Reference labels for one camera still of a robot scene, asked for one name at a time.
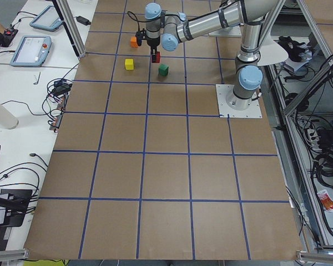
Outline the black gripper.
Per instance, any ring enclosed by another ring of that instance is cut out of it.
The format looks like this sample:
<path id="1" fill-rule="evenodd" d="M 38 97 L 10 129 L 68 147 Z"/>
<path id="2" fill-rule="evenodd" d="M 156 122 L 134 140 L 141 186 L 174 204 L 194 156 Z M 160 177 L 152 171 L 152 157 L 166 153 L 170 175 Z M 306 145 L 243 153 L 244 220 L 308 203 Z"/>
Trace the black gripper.
<path id="1" fill-rule="evenodd" d="M 155 49 L 160 45 L 160 36 L 156 38 L 147 37 L 147 45 L 151 48 L 151 57 L 155 56 Z M 156 51 L 157 58 L 160 58 L 160 51 Z"/>

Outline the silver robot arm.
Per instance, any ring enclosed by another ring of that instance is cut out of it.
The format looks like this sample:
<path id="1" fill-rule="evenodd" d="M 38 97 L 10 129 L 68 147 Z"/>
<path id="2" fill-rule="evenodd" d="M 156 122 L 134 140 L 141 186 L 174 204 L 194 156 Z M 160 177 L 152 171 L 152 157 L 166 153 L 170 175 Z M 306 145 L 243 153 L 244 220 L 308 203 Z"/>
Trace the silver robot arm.
<path id="1" fill-rule="evenodd" d="M 243 24 L 240 50 L 236 55 L 236 73 L 248 65 L 257 66 L 260 48 L 270 34 L 283 1 L 222 1 L 219 8 L 196 18 L 187 19 L 182 12 L 163 10 L 155 2 L 145 6 L 145 28 L 135 34 L 137 45 L 146 41 L 153 63 L 160 61 L 158 46 L 174 51 L 178 44 L 199 36 Z"/>

